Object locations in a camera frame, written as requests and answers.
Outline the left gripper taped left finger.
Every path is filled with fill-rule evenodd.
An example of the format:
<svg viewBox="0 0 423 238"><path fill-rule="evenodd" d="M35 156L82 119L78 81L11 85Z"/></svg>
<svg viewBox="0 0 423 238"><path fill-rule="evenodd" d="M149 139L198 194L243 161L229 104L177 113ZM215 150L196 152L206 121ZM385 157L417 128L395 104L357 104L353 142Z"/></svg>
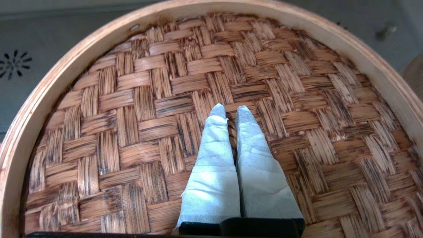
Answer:
<svg viewBox="0 0 423 238"><path fill-rule="evenodd" d="M241 216L237 170L222 104L216 104L205 120L197 159L181 199L174 232L184 222L221 223Z"/></svg>

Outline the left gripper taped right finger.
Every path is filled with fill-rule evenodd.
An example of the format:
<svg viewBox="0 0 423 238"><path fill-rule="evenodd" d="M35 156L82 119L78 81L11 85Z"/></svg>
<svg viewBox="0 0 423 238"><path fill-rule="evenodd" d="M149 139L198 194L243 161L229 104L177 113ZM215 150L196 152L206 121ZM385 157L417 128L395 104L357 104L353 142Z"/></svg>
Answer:
<svg viewBox="0 0 423 238"><path fill-rule="evenodd" d="M235 125L237 173L244 216L303 219L284 171L247 106L238 107Z"/></svg>

